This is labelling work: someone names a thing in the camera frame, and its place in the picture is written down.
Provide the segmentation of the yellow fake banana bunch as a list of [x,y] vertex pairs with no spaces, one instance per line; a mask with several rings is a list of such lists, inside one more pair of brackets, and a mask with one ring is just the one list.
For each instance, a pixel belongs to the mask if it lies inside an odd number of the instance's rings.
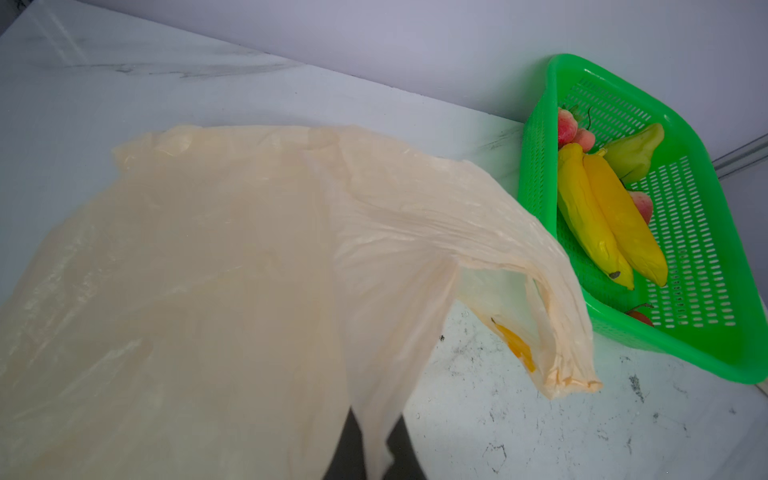
[[628,289],[639,273],[667,284],[666,257],[602,153],[570,143],[558,152],[558,209],[586,255],[605,277]]

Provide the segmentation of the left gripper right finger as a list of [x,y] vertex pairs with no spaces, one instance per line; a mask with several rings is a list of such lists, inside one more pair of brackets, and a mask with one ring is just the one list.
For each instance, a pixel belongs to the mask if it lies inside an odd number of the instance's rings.
[[393,456],[393,463],[384,475],[384,480],[427,479],[414,451],[403,416],[390,432],[387,446]]

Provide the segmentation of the translucent beige plastic bag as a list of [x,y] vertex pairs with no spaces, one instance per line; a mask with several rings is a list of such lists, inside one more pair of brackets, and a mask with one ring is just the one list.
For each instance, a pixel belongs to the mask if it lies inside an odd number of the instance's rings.
[[554,399],[601,384],[571,264],[486,171],[360,128],[179,126],[1,310],[5,479],[371,479],[455,301]]

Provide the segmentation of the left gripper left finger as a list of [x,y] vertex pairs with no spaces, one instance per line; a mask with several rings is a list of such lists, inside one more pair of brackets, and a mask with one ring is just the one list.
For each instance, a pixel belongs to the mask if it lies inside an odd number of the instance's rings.
[[362,433],[352,410],[348,412],[334,456],[323,479],[366,479]]

